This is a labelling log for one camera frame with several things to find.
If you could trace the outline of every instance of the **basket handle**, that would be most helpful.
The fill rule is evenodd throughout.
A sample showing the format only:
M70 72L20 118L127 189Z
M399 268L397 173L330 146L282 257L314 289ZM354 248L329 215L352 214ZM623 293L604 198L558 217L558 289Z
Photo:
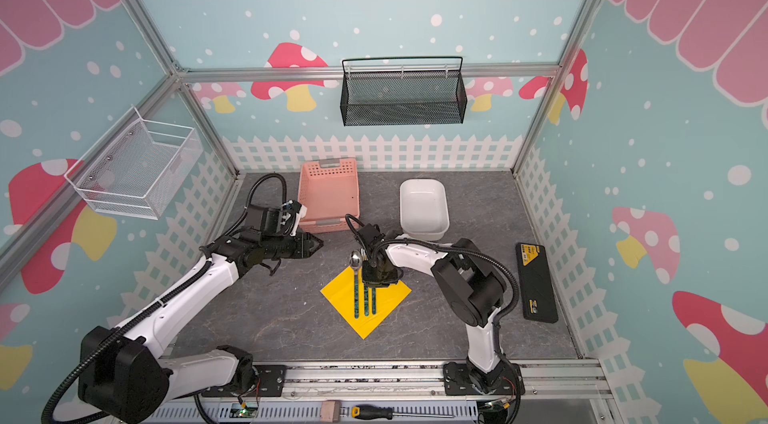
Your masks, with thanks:
M321 169L338 168L341 166L341 159L321 159L317 162Z

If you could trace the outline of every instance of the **screwdriver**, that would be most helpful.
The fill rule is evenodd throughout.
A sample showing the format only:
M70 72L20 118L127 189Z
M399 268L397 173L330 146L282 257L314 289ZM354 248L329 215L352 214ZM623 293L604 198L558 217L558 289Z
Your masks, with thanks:
M389 419L392 420L393 416L408 416L408 417L445 417L452 419L453 416L446 414L415 414L412 412L395 412L391 407L376 407L370 404L360 404L352 408L352 417L355 419Z

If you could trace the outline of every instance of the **gray marble floor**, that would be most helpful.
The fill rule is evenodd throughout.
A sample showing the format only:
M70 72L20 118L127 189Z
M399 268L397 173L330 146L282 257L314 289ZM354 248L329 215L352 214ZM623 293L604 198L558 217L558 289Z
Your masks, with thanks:
M246 174L229 223L235 221L252 183ZM295 198L298 173L285 173ZM434 178L446 186L451 227L443 242L467 237L517 275L514 244L533 242L520 195L509 172L361 172L360 218L382 231L399 228L399 186ZM255 203L279 204L280 183L270 179ZM174 356L207 352L221 344L254 354L256 361L463 359L464 323L448 307L430 276L406 269L408 297L363 340L320 289L346 266L355 241L348 231L319 234L325 246L306 260L284 260L277 274L254 268L206 306L181 331ZM510 293L505 296L506 302ZM575 358L562 311L555 324L524 320L520 305L502 320L502 347L516 359Z

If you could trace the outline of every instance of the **white wire mesh basket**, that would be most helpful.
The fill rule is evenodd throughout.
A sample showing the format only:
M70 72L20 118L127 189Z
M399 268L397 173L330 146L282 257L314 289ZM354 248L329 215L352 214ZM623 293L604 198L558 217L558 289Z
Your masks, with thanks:
M138 116L88 166L85 156L64 175L102 214L159 219L203 153L195 128Z

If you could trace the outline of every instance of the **white picket fence illustration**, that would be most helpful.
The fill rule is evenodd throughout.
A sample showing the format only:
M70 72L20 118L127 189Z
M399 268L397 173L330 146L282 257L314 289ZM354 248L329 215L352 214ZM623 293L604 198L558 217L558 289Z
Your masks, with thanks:
M514 165L522 142L522 136L513 141L506 136L497 141L491 136L483 140L456 136L450 141L443 136L435 140L426 136L420 141L413 136L404 140L395 136L391 141L381 136L373 141L366 136L359 141L351 136L343 141L335 136L328 141L320 136L314 141L304 137L298 141L270 137L266 142L256 137L250 142L242 137L236 142L224 139L226 149L242 170L299 170L307 160L328 158L355 158L360 169L505 170Z
M158 295L187 273L200 253L207 233L214 225L216 210L222 205L231 177L216 154L204 153L205 161L197 163L200 171L192 176L192 187L184 188L184 201L173 202L177 215L165 218L168 231L156 234L158 249L148 251L146 270L134 272L136 289L122 293L123 312L107 318L110 327L146 307Z
M544 238L553 281L558 286L563 304L577 318L574 332L587 349L587 357L600 359L608 384L614 393L622 416L628 422L658 423L661 405L646 397L640 381L645 371L632 366L627 355L630 342L616 332L617 314L605 309L605 289L594 284L595 268L585 262L587 250L579 247L578 231L568 226L570 214L563 214L563 200L557 199L557 185L550 184L544 172L546 160L533 147L523 163L524 199L533 212L534 226Z

